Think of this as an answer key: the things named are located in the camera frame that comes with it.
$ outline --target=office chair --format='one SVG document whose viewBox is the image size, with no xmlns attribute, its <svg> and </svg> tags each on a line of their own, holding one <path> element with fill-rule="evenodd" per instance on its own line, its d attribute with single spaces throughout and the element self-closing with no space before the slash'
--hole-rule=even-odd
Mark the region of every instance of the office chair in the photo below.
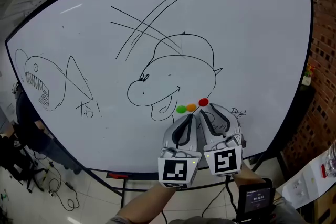
<svg viewBox="0 0 336 224">
<path fill-rule="evenodd" d="M 11 139 L 6 136 L 0 138 L 0 166 L 7 169 L 17 181 L 27 181 L 27 190 L 30 193 L 32 193 L 29 188 L 31 180 L 34 181 L 39 190 L 44 191 L 37 182 L 35 175 L 47 170 L 44 168 L 35 170 L 37 163 L 33 161 L 29 153 L 24 149 L 25 145 L 15 148 L 12 137 Z M 19 172 L 14 165 L 20 167 L 22 171 Z"/>
</svg>

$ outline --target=display screen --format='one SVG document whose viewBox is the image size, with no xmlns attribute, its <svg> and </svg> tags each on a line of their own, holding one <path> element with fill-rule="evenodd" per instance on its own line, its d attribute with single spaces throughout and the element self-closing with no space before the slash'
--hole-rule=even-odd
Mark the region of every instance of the display screen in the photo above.
<svg viewBox="0 0 336 224">
<path fill-rule="evenodd" d="M 246 192 L 245 213 L 269 206 L 271 188 L 250 190 Z"/>
</svg>

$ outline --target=drawn shark teeth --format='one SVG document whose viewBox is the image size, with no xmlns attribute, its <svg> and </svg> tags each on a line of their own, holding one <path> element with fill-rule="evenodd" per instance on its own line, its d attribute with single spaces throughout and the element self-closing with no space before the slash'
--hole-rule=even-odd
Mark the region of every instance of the drawn shark teeth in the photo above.
<svg viewBox="0 0 336 224">
<path fill-rule="evenodd" d="M 25 72 L 26 81 L 29 85 L 32 85 L 38 91 L 42 91 L 42 95 L 38 101 L 48 107 L 49 106 L 49 89 L 45 86 L 43 81 L 41 81 L 37 76 L 33 75 L 30 72 Z"/>
</svg>

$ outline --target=orange button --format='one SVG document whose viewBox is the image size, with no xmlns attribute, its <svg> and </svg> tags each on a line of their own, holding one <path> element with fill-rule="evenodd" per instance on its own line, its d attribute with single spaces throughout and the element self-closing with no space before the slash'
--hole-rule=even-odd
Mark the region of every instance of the orange button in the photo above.
<svg viewBox="0 0 336 224">
<path fill-rule="evenodd" d="M 197 109 L 197 106 L 195 105 L 195 104 L 189 104 L 189 105 L 187 105 L 187 110 L 189 111 L 189 112 L 193 112 L 193 111 L 195 111 Z"/>
</svg>

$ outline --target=black cable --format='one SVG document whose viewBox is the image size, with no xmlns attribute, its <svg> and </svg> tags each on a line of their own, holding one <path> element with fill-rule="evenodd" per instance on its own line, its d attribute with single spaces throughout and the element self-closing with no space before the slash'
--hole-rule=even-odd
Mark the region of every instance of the black cable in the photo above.
<svg viewBox="0 0 336 224">
<path fill-rule="evenodd" d="M 168 224 L 167 218 L 166 218 L 166 216 L 164 215 L 163 211 L 161 211 L 161 214 L 163 215 L 163 217 L 164 217 L 164 221 L 166 221 L 166 224 Z"/>
<path fill-rule="evenodd" d="M 232 204 L 233 208 L 235 209 L 236 214 L 238 214 L 237 207 L 236 207 L 236 205 L 235 205 L 234 202 L 233 202 L 233 196 L 232 196 L 231 190 L 230 190 L 230 188 L 229 188 L 229 182 L 230 182 L 230 176 L 227 176 L 227 177 L 225 178 L 225 187 L 226 187 L 227 192 L 228 192 L 229 195 L 230 195 L 230 201 L 231 201 L 231 204 Z"/>
<path fill-rule="evenodd" d="M 59 174 L 59 178 L 60 178 L 60 180 L 58 180 L 58 179 L 56 179 L 56 178 L 53 178 L 52 180 L 49 181 L 48 185 L 49 185 L 49 190 L 50 190 L 51 194 L 56 194 L 56 196 L 58 197 L 59 201 L 61 202 L 63 208 L 64 208 L 65 210 L 67 210 L 68 212 L 71 212 L 71 211 L 75 210 L 76 208 L 79 208 L 79 201 L 78 201 L 78 199 L 77 199 L 77 192 L 76 192 L 76 191 L 74 190 L 74 188 L 73 188 L 70 184 L 68 184 L 67 182 L 65 182 L 65 185 L 66 185 L 69 189 L 71 189 L 71 190 L 73 190 L 73 191 L 75 192 L 75 199 L 76 199 L 76 201 L 77 201 L 78 206 L 75 206 L 74 201 L 71 200 L 71 199 L 68 199 L 68 206 L 69 206 L 71 209 L 68 209 L 68 208 L 66 208 L 66 207 L 64 206 L 64 204 L 63 204 L 61 198 L 59 197 L 59 195 L 58 195 L 58 193 L 57 193 L 58 190 L 59 190 L 59 188 L 61 187 L 62 176 L 61 176 L 60 172 L 55 168 L 55 166 L 53 165 L 52 162 L 49 162 L 49 164 L 51 165 L 52 168 L 54 168 L 54 169 L 57 171 L 57 173 Z M 52 181 L 56 181 L 56 182 L 57 182 L 57 187 L 56 187 L 56 189 L 52 189 L 52 188 L 51 188 L 50 183 L 51 183 Z"/>
<path fill-rule="evenodd" d="M 202 213 L 202 217 L 203 217 L 203 214 L 205 213 L 205 211 L 209 208 L 209 206 L 213 203 L 213 201 L 214 200 L 216 200 L 218 197 L 219 197 L 219 195 L 222 193 L 222 191 L 225 189 L 225 187 L 226 186 L 224 186 L 223 188 L 222 188 L 222 190 L 218 193 L 218 195 L 210 202 L 210 204 L 208 204 L 208 206 L 204 209 L 204 211 L 203 211 L 203 213 Z"/>
<path fill-rule="evenodd" d="M 46 159 L 46 158 L 47 158 L 47 156 L 45 156 L 44 158 L 42 158 L 42 159 L 39 159 L 39 158 L 37 158 L 37 157 L 36 157 L 36 155 L 35 155 L 35 151 L 33 151 L 33 152 L 34 152 L 34 158 L 35 158 L 35 159 L 37 159 L 38 161 L 43 161 L 44 159 Z"/>
</svg>

